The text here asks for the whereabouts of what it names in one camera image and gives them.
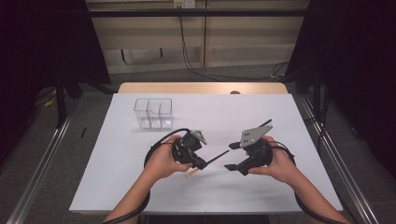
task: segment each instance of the human hand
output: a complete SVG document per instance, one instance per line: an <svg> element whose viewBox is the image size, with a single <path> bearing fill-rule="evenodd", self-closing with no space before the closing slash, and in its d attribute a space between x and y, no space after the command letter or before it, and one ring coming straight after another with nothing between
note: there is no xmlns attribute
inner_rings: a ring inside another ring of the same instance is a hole
<svg viewBox="0 0 396 224"><path fill-rule="evenodd" d="M149 175L150 178L157 181L161 178L168 177L174 172L186 172L189 170L192 166L191 163L180 164L172 156L172 145L179 138L181 136L172 135L162 143L152 153L142 174Z"/></svg>
<svg viewBox="0 0 396 224"><path fill-rule="evenodd" d="M267 141L271 147L277 147L273 137L263 136L262 139ZM254 167L248 170L253 175L270 175L274 179L290 184L292 179L300 171L289 158L288 154L282 149L273 150L273 160L268 167Z"/></svg>

